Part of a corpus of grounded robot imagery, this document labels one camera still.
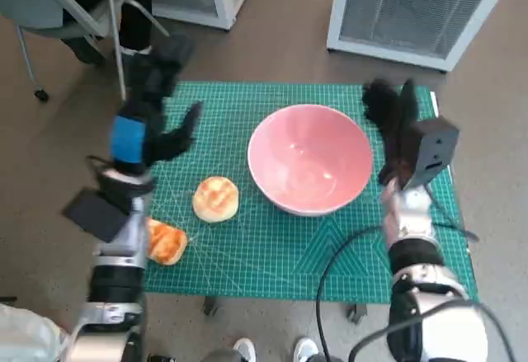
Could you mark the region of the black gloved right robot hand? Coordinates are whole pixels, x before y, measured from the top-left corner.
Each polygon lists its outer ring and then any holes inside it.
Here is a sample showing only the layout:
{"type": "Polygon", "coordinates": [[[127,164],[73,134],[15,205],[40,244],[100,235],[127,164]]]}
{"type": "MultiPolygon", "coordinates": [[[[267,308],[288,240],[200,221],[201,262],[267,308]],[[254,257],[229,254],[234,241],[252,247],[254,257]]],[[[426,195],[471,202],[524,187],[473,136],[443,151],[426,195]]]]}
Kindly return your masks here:
{"type": "Polygon", "coordinates": [[[399,92],[382,78],[362,87],[364,117],[379,132],[384,146],[384,165],[378,182],[386,186],[398,175],[401,165],[401,142],[408,126],[417,119],[418,103],[415,83],[409,78],[399,92]]]}

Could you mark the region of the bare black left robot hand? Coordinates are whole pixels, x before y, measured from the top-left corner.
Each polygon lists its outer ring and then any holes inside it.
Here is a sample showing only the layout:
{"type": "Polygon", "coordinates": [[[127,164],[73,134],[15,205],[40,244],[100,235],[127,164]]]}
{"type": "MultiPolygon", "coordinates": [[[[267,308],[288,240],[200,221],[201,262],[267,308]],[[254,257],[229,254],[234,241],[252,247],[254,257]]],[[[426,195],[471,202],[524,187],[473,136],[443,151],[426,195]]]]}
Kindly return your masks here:
{"type": "Polygon", "coordinates": [[[145,173],[158,161],[187,152],[203,103],[192,104],[180,125],[165,130],[164,102],[172,96],[194,45],[186,35],[164,36],[147,54],[134,54],[125,67],[126,99],[111,129],[110,155],[115,169],[145,173]]]}

